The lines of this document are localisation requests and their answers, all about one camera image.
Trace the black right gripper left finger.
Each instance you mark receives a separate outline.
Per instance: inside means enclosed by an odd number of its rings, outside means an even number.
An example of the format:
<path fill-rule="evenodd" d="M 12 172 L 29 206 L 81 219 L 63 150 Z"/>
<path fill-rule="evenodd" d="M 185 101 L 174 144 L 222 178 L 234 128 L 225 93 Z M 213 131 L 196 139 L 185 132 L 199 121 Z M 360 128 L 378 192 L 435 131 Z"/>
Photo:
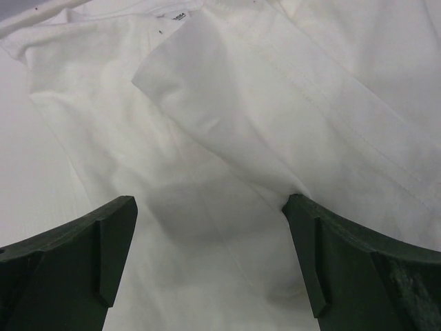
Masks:
<path fill-rule="evenodd" d="M 114 305 L 138 208 L 121 196 L 1 248 L 2 330 L 102 330 Z"/>

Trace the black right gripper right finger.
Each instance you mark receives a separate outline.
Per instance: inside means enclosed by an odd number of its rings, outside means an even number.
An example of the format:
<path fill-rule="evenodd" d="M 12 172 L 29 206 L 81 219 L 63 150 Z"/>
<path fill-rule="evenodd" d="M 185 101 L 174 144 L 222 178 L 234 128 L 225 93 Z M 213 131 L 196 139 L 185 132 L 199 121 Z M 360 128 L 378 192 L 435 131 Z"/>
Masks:
<path fill-rule="evenodd" d="M 440 253 L 293 194 L 283 207 L 321 330 L 439 330 Z"/>

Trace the white t-shirt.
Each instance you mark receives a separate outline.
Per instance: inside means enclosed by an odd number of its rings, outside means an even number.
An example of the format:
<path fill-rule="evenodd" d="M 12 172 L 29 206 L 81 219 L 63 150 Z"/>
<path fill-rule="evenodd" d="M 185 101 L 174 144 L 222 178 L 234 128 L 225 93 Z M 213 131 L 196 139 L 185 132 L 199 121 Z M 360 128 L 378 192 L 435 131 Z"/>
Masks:
<path fill-rule="evenodd" d="M 439 1 L 64 10 L 1 46 L 90 204 L 138 204 L 106 330 L 315 329 L 294 193 L 440 249 Z"/>

